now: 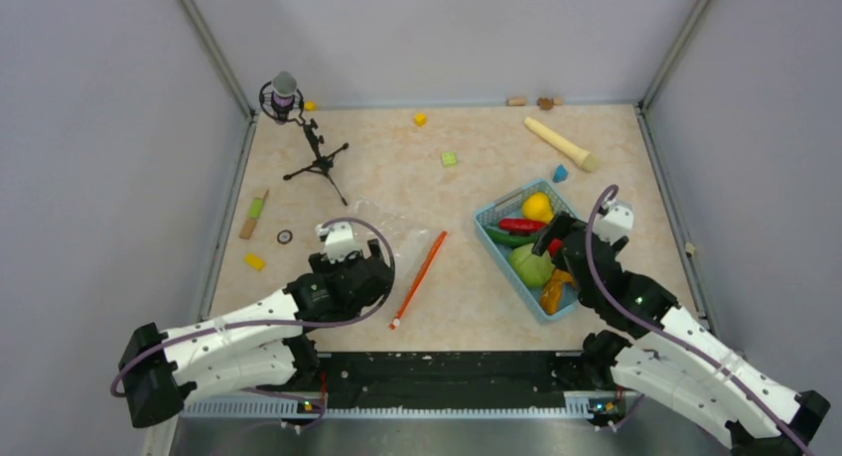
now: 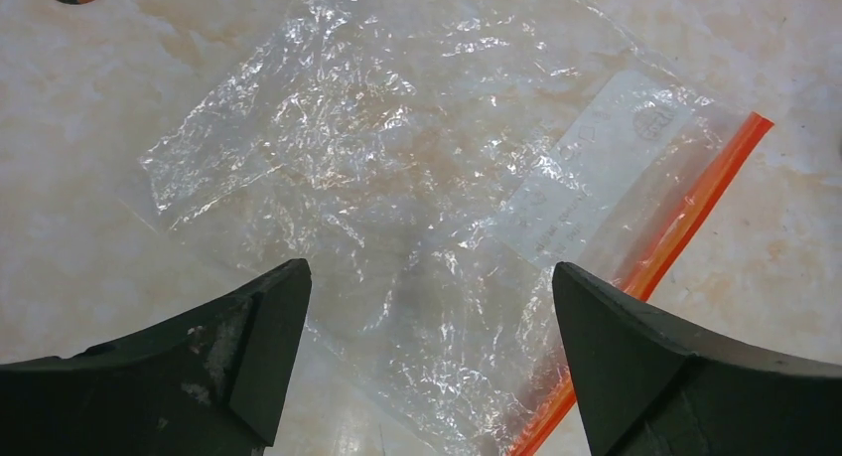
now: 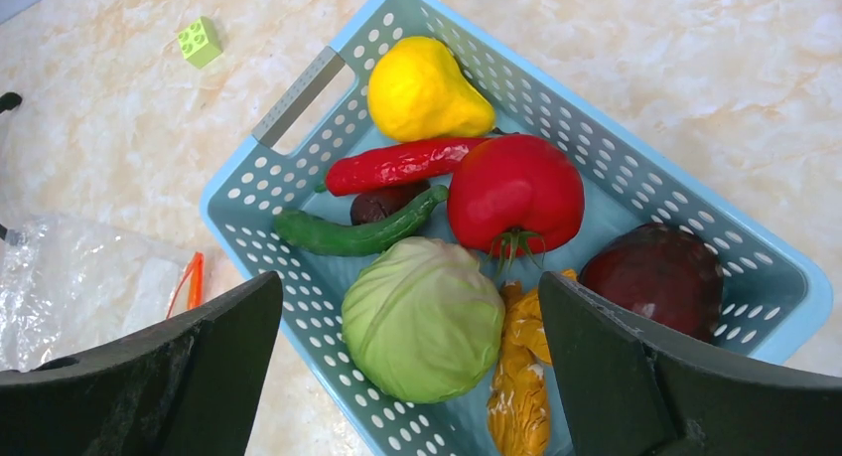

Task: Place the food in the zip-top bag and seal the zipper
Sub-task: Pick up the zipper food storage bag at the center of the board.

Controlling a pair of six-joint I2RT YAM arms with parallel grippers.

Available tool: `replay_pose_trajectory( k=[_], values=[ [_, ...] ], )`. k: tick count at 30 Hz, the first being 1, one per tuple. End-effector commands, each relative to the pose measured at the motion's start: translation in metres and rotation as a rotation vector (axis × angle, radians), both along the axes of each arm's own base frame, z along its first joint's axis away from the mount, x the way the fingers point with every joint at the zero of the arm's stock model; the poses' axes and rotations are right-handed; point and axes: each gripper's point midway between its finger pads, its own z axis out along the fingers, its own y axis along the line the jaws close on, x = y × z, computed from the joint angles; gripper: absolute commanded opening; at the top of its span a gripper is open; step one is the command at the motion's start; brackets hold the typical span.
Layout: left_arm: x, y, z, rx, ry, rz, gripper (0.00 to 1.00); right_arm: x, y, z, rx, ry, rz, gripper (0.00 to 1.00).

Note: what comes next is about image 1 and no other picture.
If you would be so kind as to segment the green toy cabbage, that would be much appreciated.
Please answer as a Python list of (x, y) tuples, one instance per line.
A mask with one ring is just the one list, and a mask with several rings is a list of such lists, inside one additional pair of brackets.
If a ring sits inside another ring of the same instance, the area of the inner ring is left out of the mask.
[(531, 244), (514, 249), (507, 262), (527, 288), (540, 288), (546, 285), (555, 266), (547, 253), (538, 256), (531, 249)]

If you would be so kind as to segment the red toy chili pepper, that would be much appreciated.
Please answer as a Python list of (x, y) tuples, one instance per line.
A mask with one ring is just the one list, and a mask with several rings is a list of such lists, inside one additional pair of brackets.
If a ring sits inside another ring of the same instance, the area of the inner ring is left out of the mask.
[(506, 218), (500, 220), (497, 227), (510, 233), (528, 235), (539, 232), (546, 227), (546, 223), (529, 219)]

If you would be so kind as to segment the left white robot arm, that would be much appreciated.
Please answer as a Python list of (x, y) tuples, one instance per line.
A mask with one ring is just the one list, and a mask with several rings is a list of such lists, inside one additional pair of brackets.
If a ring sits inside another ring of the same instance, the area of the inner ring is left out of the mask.
[(118, 363), (112, 393), (126, 401), (131, 424), (160, 424), (195, 402), (263, 386), (300, 391), (321, 363), (309, 333), (352, 325), (371, 315), (395, 280), (391, 253), (375, 240), (370, 254), (342, 262), (323, 253), (311, 270), (253, 304), (191, 326), (137, 328)]

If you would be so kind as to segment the yellow toy lemon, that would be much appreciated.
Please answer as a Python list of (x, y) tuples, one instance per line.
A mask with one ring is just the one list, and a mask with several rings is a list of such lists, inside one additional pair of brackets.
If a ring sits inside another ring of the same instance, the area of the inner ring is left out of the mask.
[(521, 205), (522, 216), (527, 220), (548, 224), (555, 216), (550, 198), (542, 192), (530, 195)]

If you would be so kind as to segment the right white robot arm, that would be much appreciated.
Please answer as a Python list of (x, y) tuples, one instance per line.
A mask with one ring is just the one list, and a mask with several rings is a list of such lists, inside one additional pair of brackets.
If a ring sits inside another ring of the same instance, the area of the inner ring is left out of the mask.
[(814, 390), (795, 391), (758, 371), (707, 330), (661, 284), (623, 268), (633, 211), (601, 205), (585, 221), (559, 212), (533, 250), (568, 272), (581, 305), (608, 330), (589, 338), (582, 362), (595, 388), (616, 383), (704, 429), (733, 455), (807, 455), (830, 409)]

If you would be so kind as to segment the clear orange-zip bag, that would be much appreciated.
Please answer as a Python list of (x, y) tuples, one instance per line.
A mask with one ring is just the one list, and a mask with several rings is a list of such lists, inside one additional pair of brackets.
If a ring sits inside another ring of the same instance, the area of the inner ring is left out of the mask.
[(396, 269), (392, 291), (374, 316), (366, 320), (366, 323), (376, 322), (390, 329), (428, 252), (443, 229), (363, 198), (351, 204), (350, 213), (377, 228), (392, 248)]

